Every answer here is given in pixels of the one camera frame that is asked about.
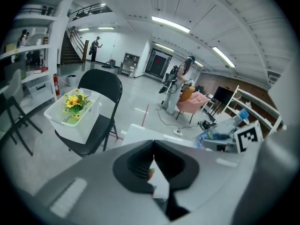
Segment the shelving unit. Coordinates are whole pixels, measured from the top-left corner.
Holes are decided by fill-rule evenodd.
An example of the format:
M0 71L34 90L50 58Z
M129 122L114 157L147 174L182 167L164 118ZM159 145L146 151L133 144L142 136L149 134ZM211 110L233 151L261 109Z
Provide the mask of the shelving unit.
M130 53L125 53L124 61L121 63L119 68L119 74L127 74L130 78L132 78L134 71L137 68L137 63L139 59L139 56Z
M24 53L24 52L29 52L29 51L34 51L34 50L41 50L41 49L46 49L46 48L50 48L49 44L46 45L36 45L36 46L24 46L24 47L20 47L14 50L11 50L9 52L6 52L4 54L0 55L0 60L16 55L18 53Z
M265 119L262 115L260 115L257 111L255 111L253 108L249 107L248 105L246 105L245 103L243 103L242 101L236 99L234 96L236 95L237 92L240 92L242 94L243 97L245 97L246 99L248 99L249 101L251 101L254 104L257 104L258 106L260 106L262 109L264 109L266 112L268 112L269 114L271 114L274 118L276 118L276 122L274 125L272 125L267 119ZM223 112L226 109L229 109L230 111L232 111L235 114L238 114L236 112L235 109L231 108L229 106L229 104L234 101L236 102L238 105L240 105L242 108L245 108L249 113L251 113L253 116L255 116L263 125L265 125L269 130L269 134L272 134L274 132L277 131L280 123L282 123L282 118L280 116L280 113L278 110L276 110L274 107L270 106L269 104L267 104L266 102L262 101L261 99L259 99L258 97L253 96L251 93L246 92L242 89L239 88L239 86L237 86L236 90L234 91L230 101L227 103L226 107L223 109Z
M54 21L56 21L56 17L54 16L46 16L41 14L20 14L14 18L12 29L32 26L48 27Z
M231 112L233 112L235 115L239 115L239 111L237 111L237 110L235 110L235 109L233 109L233 108L231 108L231 107L228 107L228 109L231 111ZM243 120L247 125L249 125L250 124L250 122L249 122L249 120L248 119L244 119Z
M27 4L15 16L11 26L11 30L28 29L30 27L46 28L50 30L48 34L50 44L24 46L0 55L0 60L3 60L9 59L18 53L27 53L36 50L45 51L43 66L48 67L48 70L28 75L22 79L22 84L26 86L25 91L30 92L29 94L25 94L26 97L21 102L21 108L25 113L31 112L50 99L54 98L54 100L57 100L53 74L57 72L57 56L55 55L57 55L58 45L55 39L51 40L50 38L52 34L55 34L55 30L60 28L61 24L64 24L62 18L67 17L68 11L59 7L62 1L66 2L66 0L28 0Z
M22 79L22 83L27 83L31 80L37 79L39 77L43 77L43 76L48 76L49 75L49 71L45 71L42 73L36 73L36 74L32 74L30 76L25 77L24 79Z

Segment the trash bin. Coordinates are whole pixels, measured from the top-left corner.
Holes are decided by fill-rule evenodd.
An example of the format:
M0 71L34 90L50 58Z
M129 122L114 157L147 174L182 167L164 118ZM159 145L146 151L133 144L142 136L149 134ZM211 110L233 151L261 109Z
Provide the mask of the trash bin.
M70 84L72 87L76 87L77 85L77 79L76 75L69 75L67 77L67 82Z

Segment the balcony railing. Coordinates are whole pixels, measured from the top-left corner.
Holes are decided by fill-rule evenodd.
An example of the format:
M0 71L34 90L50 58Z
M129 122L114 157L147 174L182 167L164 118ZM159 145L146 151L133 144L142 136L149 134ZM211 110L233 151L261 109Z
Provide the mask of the balcony railing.
M87 17L89 15L95 15L99 13L110 13L110 12L112 12L112 10L108 6L106 6L105 4L98 3L88 7L81 8L75 12L72 12L68 15L68 17L69 17L69 22L71 22L82 17Z

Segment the black folding chair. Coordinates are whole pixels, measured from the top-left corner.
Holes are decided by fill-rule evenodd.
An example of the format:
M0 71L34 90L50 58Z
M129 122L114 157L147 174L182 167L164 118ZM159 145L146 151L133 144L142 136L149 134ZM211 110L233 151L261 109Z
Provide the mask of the black folding chair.
M20 114L19 119L17 122L15 122L15 119L13 117L12 114L12 109L16 108L17 112ZM23 110L21 109L21 107L18 105L17 101L15 100L14 96L9 97L8 99L6 99L3 95L3 93L0 94L0 115L2 113L4 113L5 111L7 111L8 113L8 117L10 120L10 128L7 131L7 133L9 134L9 136L11 137L11 139L14 141L15 145L17 145L17 141L16 139L13 137L12 134L12 129L15 131L15 133L17 134L17 136L19 137L21 143L23 144L24 148L29 152L29 154L31 156L33 156L33 152L29 149L29 147L27 146L26 142L24 141L24 139L22 138L18 126L19 123L24 124L26 127L28 127L27 122L29 122L40 134L43 133L43 131L41 129L39 129L28 117L27 114L25 114L23 112Z
M97 121L89 135L85 144L73 142L64 137L61 137L56 131L56 135L69 147L69 150L74 151L81 157L86 157L97 151L98 147L105 139L103 151L106 149L109 133L118 134L115 126L114 115L117 111L119 101L122 96L122 83L119 78L113 74L99 69L91 69L87 71L81 78L78 88L85 88L96 91L115 103L113 112L110 118L99 114Z

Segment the staircase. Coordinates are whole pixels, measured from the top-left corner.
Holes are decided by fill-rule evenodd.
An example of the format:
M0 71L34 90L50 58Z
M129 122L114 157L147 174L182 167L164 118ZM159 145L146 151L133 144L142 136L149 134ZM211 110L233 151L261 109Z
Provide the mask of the staircase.
M60 64L72 64L72 63L82 63L83 61L78 56L77 52L75 51L73 45L71 44L70 38L68 37L67 33L65 32L64 39L62 41L61 46L61 55L60 55Z

